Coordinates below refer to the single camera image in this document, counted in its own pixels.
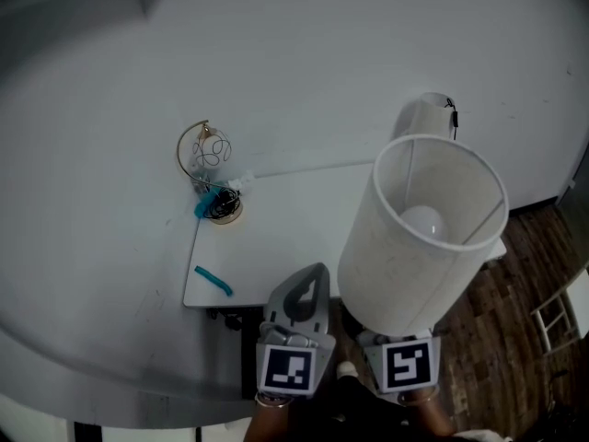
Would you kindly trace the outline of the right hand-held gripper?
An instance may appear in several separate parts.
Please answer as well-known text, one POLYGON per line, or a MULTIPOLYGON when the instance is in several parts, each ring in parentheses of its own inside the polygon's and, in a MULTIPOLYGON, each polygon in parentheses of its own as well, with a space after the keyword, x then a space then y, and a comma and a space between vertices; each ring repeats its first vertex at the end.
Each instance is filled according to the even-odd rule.
POLYGON ((378 393, 402 393, 438 383, 440 338, 431 330, 404 337, 365 330, 363 356, 378 393))

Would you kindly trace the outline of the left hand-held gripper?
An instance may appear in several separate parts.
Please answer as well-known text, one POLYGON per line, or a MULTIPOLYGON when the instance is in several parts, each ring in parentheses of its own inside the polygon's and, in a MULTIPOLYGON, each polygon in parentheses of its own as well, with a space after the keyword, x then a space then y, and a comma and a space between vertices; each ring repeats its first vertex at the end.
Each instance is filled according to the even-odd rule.
POLYGON ((336 346, 329 334, 329 288, 329 270, 317 262, 271 293, 268 317, 260 325, 256 344, 260 392, 287 397, 315 394, 336 346))

